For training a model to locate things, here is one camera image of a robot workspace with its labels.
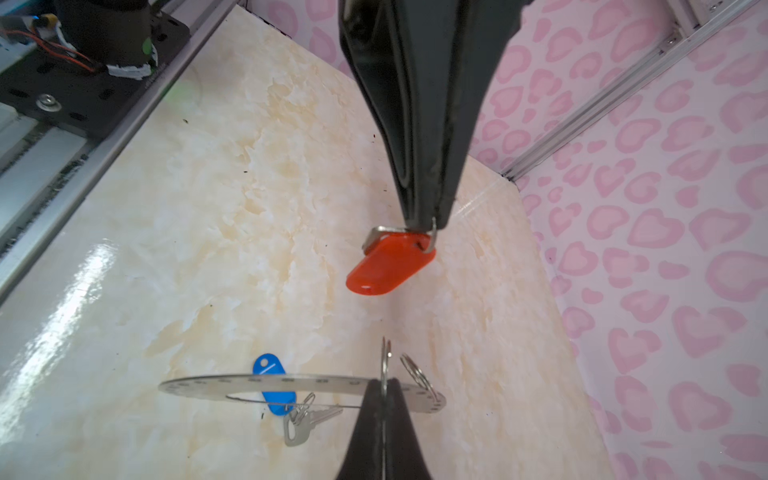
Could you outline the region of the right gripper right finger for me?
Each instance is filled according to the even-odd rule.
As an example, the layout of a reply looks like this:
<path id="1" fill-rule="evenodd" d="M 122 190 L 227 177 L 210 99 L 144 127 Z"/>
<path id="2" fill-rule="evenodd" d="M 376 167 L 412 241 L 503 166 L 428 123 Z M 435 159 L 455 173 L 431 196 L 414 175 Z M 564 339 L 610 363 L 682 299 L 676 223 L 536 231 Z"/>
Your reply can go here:
<path id="1" fill-rule="evenodd" d="M 422 455 L 402 385 L 387 381 L 384 400 L 383 478 L 389 480 L 431 480 Z"/>

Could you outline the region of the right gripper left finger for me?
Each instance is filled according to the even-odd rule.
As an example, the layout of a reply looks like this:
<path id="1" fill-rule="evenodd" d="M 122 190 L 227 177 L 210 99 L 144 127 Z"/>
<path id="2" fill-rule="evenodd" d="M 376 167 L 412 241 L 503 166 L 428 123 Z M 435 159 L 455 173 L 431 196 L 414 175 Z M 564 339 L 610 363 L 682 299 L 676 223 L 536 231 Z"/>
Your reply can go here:
<path id="1" fill-rule="evenodd" d="M 337 480 L 379 480 L 384 475 L 384 394 L 379 380 L 371 380 L 342 461 Z"/>

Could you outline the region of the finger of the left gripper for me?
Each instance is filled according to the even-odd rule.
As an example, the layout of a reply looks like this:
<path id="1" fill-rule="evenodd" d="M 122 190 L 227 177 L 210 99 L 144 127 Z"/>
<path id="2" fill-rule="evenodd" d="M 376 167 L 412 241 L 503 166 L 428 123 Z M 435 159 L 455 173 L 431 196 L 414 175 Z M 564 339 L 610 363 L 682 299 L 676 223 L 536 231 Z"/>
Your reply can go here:
<path id="1" fill-rule="evenodd" d="M 392 166 L 407 228 L 446 226 L 481 106 L 525 1 L 395 1 Z"/>
<path id="2" fill-rule="evenodd" d="M 413 161 L 412 108 L 389 1 L 340 1 L 341 50 L 380 131 L 405 227 L 426 231 L 418 206 Z"/>

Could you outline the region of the metal perforated ring disc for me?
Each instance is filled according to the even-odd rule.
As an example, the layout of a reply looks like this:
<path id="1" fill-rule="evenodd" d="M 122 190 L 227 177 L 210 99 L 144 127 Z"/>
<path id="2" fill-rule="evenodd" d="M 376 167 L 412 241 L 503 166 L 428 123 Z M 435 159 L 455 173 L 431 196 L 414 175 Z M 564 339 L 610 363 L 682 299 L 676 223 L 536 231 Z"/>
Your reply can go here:
<path id="1" fill-rule="evenodd" d="M 410 357 L 403 354 L 401 362 L 413 382 L 401 382 L 408 409 L 414 413 L 437 413 L 447 405 L 446 397 L 432 386 L 426 375 Z M 296 407 L 299 395 L 321 394 L 344 400 L 364 396 L 371 380 L 367 377 L 279 374 L 271 364 L 255 374 L 204 375 L 167 380 L 158 385 L 162 393 L 179 397 L 260 403 L 274 407 Z"/>

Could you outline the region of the key with red tag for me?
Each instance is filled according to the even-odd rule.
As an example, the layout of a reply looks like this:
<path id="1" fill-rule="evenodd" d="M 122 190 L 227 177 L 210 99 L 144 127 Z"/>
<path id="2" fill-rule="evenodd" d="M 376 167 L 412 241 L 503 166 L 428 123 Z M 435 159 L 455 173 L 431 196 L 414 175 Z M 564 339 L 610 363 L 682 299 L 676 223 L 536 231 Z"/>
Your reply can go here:
<path id="1" fill-rule="evenodd" d="M 435 219 L 426 232 L 374 227 L 362 246 L 363 259 L 347 275 L 347 289 L 365 296 L 392 292 L 435 259 L 437 233 Z"/>

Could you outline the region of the diagonal aluminium frame bar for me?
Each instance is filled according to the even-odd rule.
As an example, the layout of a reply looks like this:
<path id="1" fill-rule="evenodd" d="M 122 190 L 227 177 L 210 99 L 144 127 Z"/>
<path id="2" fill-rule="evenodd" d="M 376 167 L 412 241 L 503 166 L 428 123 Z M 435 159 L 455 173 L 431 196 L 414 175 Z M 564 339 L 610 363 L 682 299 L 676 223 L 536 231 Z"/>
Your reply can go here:
<path id="1" fill-rule="evenodd" d="M 504 178 L 515 181 L 529 173 L 755 5 L 750 0 L 660 4 L 670 18 L 668 35 L 503 169 Z"/>

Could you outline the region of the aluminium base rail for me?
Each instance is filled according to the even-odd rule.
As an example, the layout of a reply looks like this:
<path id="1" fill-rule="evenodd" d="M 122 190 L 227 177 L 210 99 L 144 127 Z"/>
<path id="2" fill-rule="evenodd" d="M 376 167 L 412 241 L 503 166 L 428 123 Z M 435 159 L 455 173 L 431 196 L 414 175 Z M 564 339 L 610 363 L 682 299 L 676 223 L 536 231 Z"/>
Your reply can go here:
<path id="1" fill-rule="evenodd" d="M 233 9 L 1 5 L 1 292 L 8 295 Z"/>

